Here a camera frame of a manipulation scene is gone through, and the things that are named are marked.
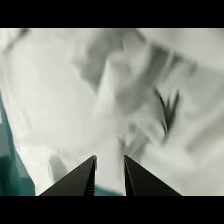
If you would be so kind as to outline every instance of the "white fabric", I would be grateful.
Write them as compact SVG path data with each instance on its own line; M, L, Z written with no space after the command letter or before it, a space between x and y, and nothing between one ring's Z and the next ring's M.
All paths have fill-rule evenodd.
M183 195L224 194L222 51L205 68L141 29L32 29L2 53L2 98L37 195L93 154L108 190L124 193L128 154ZM180 93L166 140L155 88Z

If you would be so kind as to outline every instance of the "white blanket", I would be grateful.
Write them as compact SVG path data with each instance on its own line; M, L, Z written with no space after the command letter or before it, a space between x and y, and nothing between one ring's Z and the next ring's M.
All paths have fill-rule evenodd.
M12 31L0 87L37 195L93 154L108 190L124 193L127 154L182 195L224 195L224 49L208 60L196 29L177 42L145 28Z

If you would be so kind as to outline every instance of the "crumpled white sheet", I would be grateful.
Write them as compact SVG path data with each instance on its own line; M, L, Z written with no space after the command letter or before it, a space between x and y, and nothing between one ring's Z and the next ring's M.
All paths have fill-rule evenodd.
M93 154L108 190L124 193L127 154L182 195L224 195L222 63L185 54L184 41L160 47L158 32L38 28L12 38L0 87L37 195ZM161 99L172 106L178 93L170 127Z

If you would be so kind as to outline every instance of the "white cloth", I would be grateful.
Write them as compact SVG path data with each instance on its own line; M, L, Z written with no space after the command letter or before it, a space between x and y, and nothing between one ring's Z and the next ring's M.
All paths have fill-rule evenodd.
M37 195L93 154L108 190L124 193L128 154L183 195L224 195L223 73L146 31L32 29L2 53L2 98ZM168 135L155 89L171 105L180 94Z

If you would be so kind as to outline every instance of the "wrinkled fabric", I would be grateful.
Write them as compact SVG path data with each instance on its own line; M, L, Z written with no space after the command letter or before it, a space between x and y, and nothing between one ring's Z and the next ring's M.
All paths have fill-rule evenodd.
M182 195L224 194L222 68L148 31L31 29L2 52L2 99L36 195L93 154L104 189L124 194L127 154Z

